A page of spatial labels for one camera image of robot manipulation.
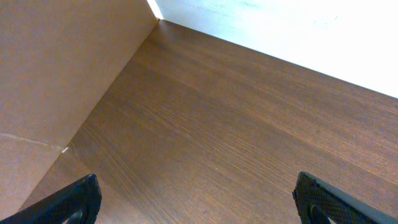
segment white wall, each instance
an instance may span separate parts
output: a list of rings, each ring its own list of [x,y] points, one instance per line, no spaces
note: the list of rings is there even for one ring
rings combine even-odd
[[[164,19],[398,98],[398,3],[156,0]]]

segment wooden floor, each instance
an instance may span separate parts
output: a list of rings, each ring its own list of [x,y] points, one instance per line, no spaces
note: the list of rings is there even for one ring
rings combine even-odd
[[[24,207],[95,173],[98,223],[300,223],[305,170],[398,218],[397,99],[165,21],[69,146]]]

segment brown cardboard panel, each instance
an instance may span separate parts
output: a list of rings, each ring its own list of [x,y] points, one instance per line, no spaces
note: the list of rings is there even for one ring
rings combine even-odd
[[[18,211],[60,153],[59,147],[0,135],[0,220]]]
[[[0,132],[66,145],[156,23],[145,0],[2,5]]]

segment black object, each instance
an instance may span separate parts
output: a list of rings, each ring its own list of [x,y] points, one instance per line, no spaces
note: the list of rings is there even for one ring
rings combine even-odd
[[[398,223],[398,220],[330,186],[313,175],[301,172],[293,191],[302,223]]]
[[[45,199],[0,221],[6,223],[92,224],[101,206],[101,191],[95,174],[89,174]]]

